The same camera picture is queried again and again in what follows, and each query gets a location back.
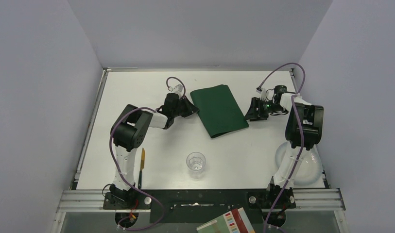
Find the green placemat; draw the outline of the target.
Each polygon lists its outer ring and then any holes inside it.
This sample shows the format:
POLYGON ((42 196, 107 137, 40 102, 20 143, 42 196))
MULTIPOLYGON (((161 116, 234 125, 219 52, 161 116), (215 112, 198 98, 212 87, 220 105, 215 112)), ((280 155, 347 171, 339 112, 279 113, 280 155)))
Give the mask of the green placemat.
POLYGON ((194 90, 190 97, 210 138, 249 127, 228 85, 194 90))

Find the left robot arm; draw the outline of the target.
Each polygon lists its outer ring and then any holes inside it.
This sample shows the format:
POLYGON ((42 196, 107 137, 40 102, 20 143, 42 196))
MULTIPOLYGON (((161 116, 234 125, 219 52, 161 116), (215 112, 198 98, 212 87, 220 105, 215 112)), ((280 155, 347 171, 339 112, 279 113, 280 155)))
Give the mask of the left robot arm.
POLYGON ((137 197, 134 168, 137 148, 143 143, 149 128, 168 129, 176 117, 189 117, 199 112, 186 97, 169 93, 157 109, 128 104, 111 127, 109 149, 116 165, 110 185, 111 194, 132 203, 137 197))

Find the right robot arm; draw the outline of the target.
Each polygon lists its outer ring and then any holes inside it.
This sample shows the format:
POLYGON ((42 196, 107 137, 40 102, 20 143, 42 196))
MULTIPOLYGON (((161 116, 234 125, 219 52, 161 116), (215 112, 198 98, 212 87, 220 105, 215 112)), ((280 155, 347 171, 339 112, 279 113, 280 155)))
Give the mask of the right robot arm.
POLYGON ((247 121, 267 120, 272 115, 288 115, 285 128, 286 148, 277 172, 268 186, 267 201, 271 207, 294 206, 293 187, 295 176, 306 156, 322 138, 324 108, 305 101, 298 93, 277 85, 272 93, 258 87, 259 97, 251 99, 247 121))

